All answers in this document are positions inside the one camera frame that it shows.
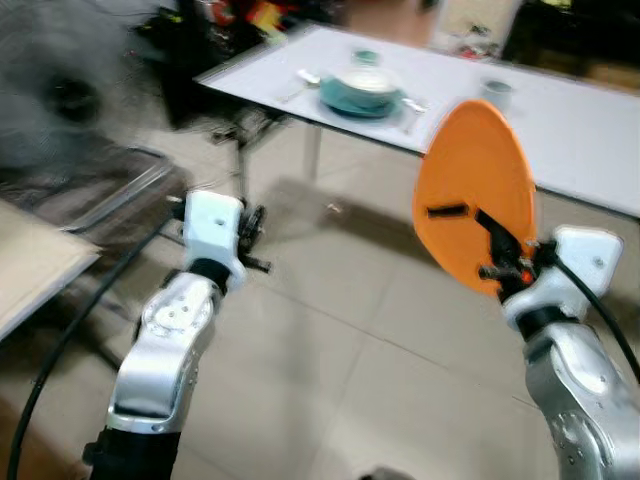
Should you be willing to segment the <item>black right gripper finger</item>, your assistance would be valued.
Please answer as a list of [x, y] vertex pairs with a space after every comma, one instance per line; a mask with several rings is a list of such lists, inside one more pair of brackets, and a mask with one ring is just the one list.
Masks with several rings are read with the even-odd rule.
[[488, 233], [489, 256], [493, 262], [532, 262], [534, 253], [529, 250], [524, 239], [520, 239], [511, 230], [504, 228], [488, 212], [476, 207], [476, 223]]

